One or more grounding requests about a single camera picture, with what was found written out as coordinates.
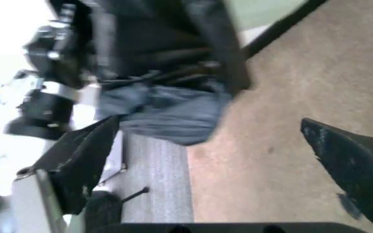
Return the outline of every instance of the black cloth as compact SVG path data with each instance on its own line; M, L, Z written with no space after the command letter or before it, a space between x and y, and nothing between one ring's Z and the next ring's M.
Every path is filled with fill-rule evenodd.
M88 69L102 85L97 118L119 115L124 131L204 142L231 97L250 87L222 0L50 3L57 13L63 3L77 4L73 26L81 48L92 46ZM145 78L153 71L160 76Z

